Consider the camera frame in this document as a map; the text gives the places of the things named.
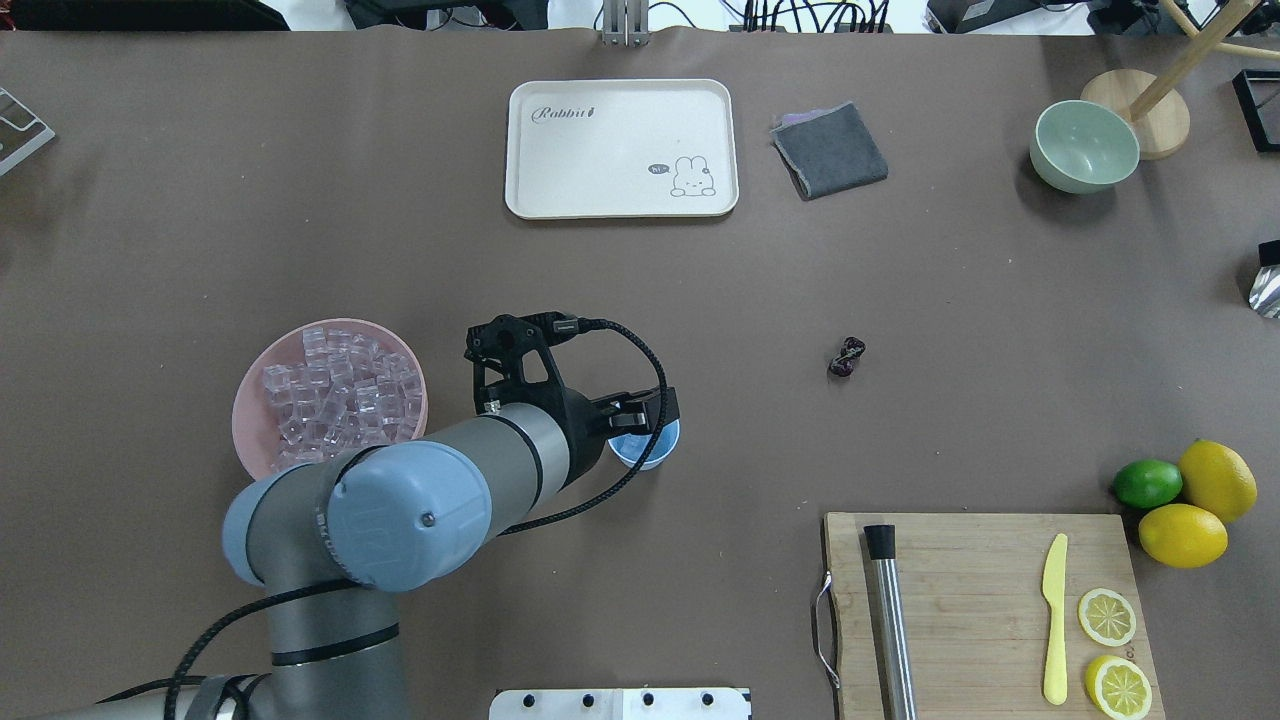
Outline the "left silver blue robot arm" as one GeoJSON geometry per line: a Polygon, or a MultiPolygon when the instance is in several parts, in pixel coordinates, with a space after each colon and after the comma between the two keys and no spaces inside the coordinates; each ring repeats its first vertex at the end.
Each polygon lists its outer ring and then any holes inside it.
{"type": "Polygon", "coordinates": [[[481,392],[476,418],[421,439],[342,454],[256,480],[221,542],[264,600],[205,632],[159,693],[72,719],[407,719],[396,597],[444,577],[581,477],[616,436],[678,415],[671,388],[589,400],[550,382],[481,392]],[[268,615],[271,671],[186,685],[214,635],[268,615]]]}

